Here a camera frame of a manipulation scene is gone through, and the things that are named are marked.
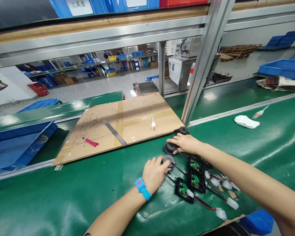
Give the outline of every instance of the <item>metal ruler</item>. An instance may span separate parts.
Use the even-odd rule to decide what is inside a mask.
[[[107,128],[111,131],[111,133],[118,139],[121,145],[124,147],[127,145],[127,142],[117,133],[117,131],[110,125],[110,123],[104,119],[103,123],[107,126]]]

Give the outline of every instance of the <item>factory floor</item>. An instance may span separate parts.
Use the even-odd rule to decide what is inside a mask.
[[[255,73],[260,65],[276,61],[279,59],[289,59],[295,54],[295,47],[276,52],[253,52],[248,58],[229,62],[219,62],[216,71],[229,72],[233,79],[239,79]],[[57,97],[62,102],[71,102],[105,93],[123,91],[126,99],[135,96],[133,83],[142,83],[149,76],[158,74],[158,68],[142,68],[137,71],[128,71],[121,76],[121,73],[113,77],[80,78],[74,85],[62,85],[48,89],[49,95],[36,97],[30,101],[20,101],[19,103],[0,106],[0,116],[14,114],[30,104],[48,98]]]

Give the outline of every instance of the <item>white glue bottle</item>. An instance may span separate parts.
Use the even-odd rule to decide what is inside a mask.
[[[257,113],[255,113],[252,118],[253,119],[257,119],[259,118],[260,116],[262,116],[262,114],[264,113],[265,109],[267,109],[270,105],[267,105],[265,108],[263,108],[261,111],[258,111]]]
[[[154,116],[152,116],[152,130],[155,131],[156,130],[156,125],[154,122]]]

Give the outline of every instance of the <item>white connector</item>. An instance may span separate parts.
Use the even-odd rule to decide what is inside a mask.
[[[223,187],[225,187],[229,190],[232,190],[232,185],[230,184],[230,182],[228,182],[226,180],[223,182]]]
[[[204,172],[204,175],[207,179],[210,179],[210,173],[207,170]]]
[[[226,213],[222,208],[216,208],[216,216],[222,220],[227,220]]]
[[[226,202],[229,206],[231,206],[232,208],[234,208],[235,210],[237,210],[239,208],[239,205],[237,202],[235,202],[233,199],[231,199],[230,197],[227,199]]]
[[[218,185],[220,185],[220,181],[218,181],[217,179],[212,178],[210,181],[211,181],[211,183],[212,183],[215,187],[217,187]]]
[[[190,197],[192,197],[192,198],[194,198],[194,193],[191,192],[190,189],[187,189],[187,195],[190,196]]]
[[[231,183],[231,185],[234,189],[237,189],[238,191],[240,191],[240,189],[233,182]]]

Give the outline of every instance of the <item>white cloth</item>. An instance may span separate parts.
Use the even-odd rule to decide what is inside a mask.
[[[237,124],[239,124],[241,126],[245,126],[247,128],[256,128],[258,125],[260,125],[260,122],[253,121],[253,120],[249,119],[247,116],[244,116],[244,115],[236,116],[234,121]]]

